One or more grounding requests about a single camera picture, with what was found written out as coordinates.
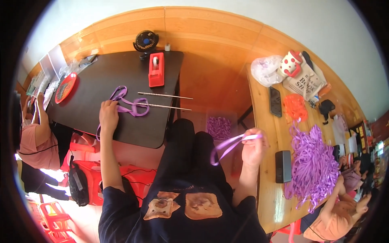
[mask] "small black fan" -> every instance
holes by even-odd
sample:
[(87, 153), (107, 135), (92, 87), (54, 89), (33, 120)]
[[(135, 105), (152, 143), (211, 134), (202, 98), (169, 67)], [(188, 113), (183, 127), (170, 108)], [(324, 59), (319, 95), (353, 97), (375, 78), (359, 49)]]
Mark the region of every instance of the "small black fan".
[(153, 52), (159, 41), (159, 36), (150, 30), (144, 30), (137, 35), (135, 39), (134, 48), (139, 52), (143, 52), (139, 56), (141, 60), (149, 57), (150, 53)]

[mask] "black table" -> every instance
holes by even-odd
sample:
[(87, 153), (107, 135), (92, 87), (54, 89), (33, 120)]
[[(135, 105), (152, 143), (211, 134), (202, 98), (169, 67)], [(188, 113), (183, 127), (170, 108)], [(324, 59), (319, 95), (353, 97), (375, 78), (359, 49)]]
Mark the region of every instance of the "black table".
[[(99, 125), (101, 102), (108, 100), (120, 85), (127, 87), (124, 97), (133, 102), (145, 97), (149, 104), (179, 107), (177, 98), (145, 96), (138, 92), (179, 95), (179, 75), (184, 54), (178, 51), (164, 52), (165, 86), (149, 87), (149, 59), (141, 61), (139, 52), (117, 52), (99, 55), (95, 63), (82, 71), (76, 84), (60, 104), (53, 95), (47, 108), (51, 121), (58, 122), (76, 130), (96, 134)], [(130, 105), (119, 102), (131, 109)], [(138, 107), (138, 112), (145, 108)], [(148, 148), (159, 148), (163, 144), (165, 130), (173, 122), (175, 109), (150, 107), (145, 116), (133, 117), (129, 113), (119, 113), (119, 124), (114, 140)]]

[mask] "wooden table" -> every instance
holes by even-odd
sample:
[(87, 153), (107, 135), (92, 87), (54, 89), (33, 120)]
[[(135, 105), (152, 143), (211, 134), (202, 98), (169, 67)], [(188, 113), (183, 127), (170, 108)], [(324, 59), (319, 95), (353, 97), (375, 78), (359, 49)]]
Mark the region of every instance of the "wooden table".
[[(250, 64), (246, 65), (247, 77), (250, 85), (251, 100), (254, 112), (255, 126), (266, 131), (270, 148), (262, 161), (258, 180), (258, 217), (261, 226), (266, 233), (273, 232), (285, 227), (290, 223), (308, 214), (308, 202), (305, 202), (300, 209), (296, 209), (297, 199), (293, 197), (287, 200), (283, 193), (283, 184), (275, 182), (275, 153), (280, 150), (290, 150), (292, 136), (289, 133), (291, 126), (290, 117), (285, 114), (281, 118), (272, 115), (269, 111), (269, 88), (260, 85), (251, 75)], [(282, 84), (273, 85), (280, 91), (281, 99), (291, 94), (283, 88)], [(308, 120), (301, 122), (298, 128), (301, 131), (309, 131), (317, 124), (322, 131), (323, 141), (328, 144), (335, 144), (332, 132), (332, 120), (323, 125), (324, 118), (318, 108), (312, 109), (306, 102)]]
[[(162, 96), (145, 96), (138, 92), (179, 95), (179, 76), (184, 53), (164, 52), (165, 85), (149, 87), (149, 59), (141, 61), (140, 52), (116, 52), (99, 55), (97, 61), (82, 71), (69, 96), (56, 104), (53, 95), (47, 108), (49, 119), (65, 126), (96, 134), (99, 125), (101, 102), (109, 99), (118, 86), (127, 87), (126, 100), (133, 102), (145, 97), (149, 104), (179, 107), (179, 99)], [(120, 101), (120, 105), (131, 106)], [(165, 130), (173, 122), (175, 109), (150, 107), (145, 116), (134, 117), (119, 113), (119, 124), (114, 140), (148, 148), (162, 146)]]

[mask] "white mug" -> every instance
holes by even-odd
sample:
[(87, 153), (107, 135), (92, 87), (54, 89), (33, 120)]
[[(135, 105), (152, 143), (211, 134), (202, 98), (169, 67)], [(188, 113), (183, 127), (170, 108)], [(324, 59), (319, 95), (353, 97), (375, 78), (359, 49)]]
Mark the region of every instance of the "white mug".
[(281, 61), (279, 73), (283, 76), (295, 77), (301, 71), (300, 64), (303, 62), (299, 54), (298, 51), (290, 50)]

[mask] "white plastic bag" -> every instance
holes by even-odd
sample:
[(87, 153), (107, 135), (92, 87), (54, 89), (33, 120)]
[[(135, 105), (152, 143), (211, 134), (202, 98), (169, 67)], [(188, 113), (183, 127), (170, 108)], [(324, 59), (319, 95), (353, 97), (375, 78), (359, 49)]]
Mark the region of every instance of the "white plastic bag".
[(251, 75), (260, 84), (270, 87), (282, 82), (282, 77), (276, 73), (283, 57), (274, 55), (265, 58), (257, 58), (251, 63)]

